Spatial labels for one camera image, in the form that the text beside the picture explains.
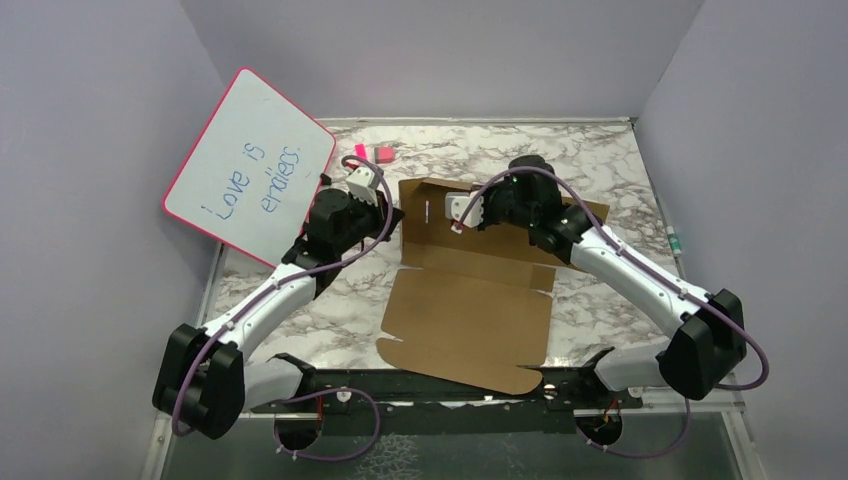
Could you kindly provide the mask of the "brown cardboard box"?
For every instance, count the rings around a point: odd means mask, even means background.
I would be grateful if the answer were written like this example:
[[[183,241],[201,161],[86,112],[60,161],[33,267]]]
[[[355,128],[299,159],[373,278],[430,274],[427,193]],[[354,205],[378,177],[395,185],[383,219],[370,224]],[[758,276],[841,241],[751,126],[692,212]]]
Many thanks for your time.
[[[543,381],[552,303],[563,262],[495,225],[455,234],[445,197],[466,182],[422,177],[398,184],[401,264],[376,342],[389,365],[499,393]]]

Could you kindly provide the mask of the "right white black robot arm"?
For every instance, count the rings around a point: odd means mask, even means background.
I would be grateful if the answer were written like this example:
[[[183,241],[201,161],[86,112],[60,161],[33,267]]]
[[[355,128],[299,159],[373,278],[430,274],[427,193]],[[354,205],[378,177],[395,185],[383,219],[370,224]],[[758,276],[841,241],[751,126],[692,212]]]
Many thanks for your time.
[[[585,404],[600,407],[635,387],[669,387],[689,400],[721,387],[747,354],[740,299],[659,267],[616,236],[577,194],[562,199],[566,188],[542,157],[525,155],[467,199],[448,201],[446,216],[454,231],[501,224],[524,229],[530,245],[601,280],[666,335],[662,344],[595,358],[576,383]]]

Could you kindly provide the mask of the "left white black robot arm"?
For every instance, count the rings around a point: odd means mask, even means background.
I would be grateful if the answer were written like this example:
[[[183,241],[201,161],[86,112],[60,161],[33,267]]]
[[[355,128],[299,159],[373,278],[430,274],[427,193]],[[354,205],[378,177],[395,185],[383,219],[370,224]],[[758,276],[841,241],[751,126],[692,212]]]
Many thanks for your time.
[[[254,292],[203,327],[172,331],[152,404],[171,417],[177,437],[223,436],[247,407],[245,361],[296,310],[317,299],[339,273],[390,239],[403,219],[389,191],[363,194],[326,188],[317,193],[301,233]],[[345,254],[362,246],[351,257]]]

